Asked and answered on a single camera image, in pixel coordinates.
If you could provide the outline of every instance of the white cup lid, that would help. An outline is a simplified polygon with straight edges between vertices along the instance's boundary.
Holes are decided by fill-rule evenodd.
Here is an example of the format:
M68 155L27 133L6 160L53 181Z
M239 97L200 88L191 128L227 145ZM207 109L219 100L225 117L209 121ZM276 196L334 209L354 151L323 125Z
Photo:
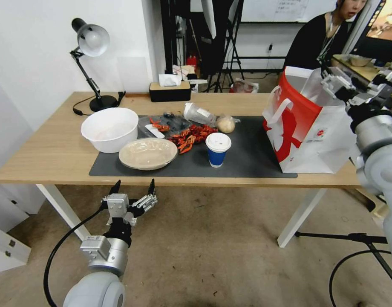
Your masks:
M206 145L210 150L217 153L222 153L229 150L231 147L231 140L224 133L216 132L209 134L208 138L206 139Z

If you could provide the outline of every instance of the monitor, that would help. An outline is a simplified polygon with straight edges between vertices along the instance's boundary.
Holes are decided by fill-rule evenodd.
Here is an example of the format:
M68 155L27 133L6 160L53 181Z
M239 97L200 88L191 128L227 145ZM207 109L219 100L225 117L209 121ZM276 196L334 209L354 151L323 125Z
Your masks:
M382 0L378 5L352 53L392 61L392 0Z

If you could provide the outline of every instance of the red and white shopping bag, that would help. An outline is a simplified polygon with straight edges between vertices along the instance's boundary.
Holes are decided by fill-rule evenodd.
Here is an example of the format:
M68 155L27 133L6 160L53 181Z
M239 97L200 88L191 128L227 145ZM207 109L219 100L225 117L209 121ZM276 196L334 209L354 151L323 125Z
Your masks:
M300 93L308 89L306 82L318 73L314 72L287 67L263 111L263 127L285 173L336 173L356 141L342 101L326 95L320 83L319 95L314 95L314 88L309 91L311 100ZM330 99L327 106L313 102L319 103L320 97L323 102Z

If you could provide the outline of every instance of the lamp arm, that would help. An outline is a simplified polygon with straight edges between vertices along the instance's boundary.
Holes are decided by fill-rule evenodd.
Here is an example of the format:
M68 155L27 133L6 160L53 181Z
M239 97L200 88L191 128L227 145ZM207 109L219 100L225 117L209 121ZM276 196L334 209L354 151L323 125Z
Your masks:
M95 81L90 78L85 69L82 67L79 58L81 56L83 56L84 54L82 52L78 51L79 48L77 47L76 49L74 49L73 51L70 52L71 56L74 58L75 62L77 63L78 67L81 69L83 75L85 76L86 81L88 82L89 86L91 87L91 89L94 91L95 93L95 97L98 101L102 102L101 100L101 95L100 95L100 89L98 87L98 85L95 83Z

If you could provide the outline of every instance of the whiteboard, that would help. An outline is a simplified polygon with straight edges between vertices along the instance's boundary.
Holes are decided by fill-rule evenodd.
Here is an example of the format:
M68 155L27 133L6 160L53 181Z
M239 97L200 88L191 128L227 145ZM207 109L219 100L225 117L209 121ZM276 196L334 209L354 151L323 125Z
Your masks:
M245 0L244 22L307 22L333 11L337 0Z

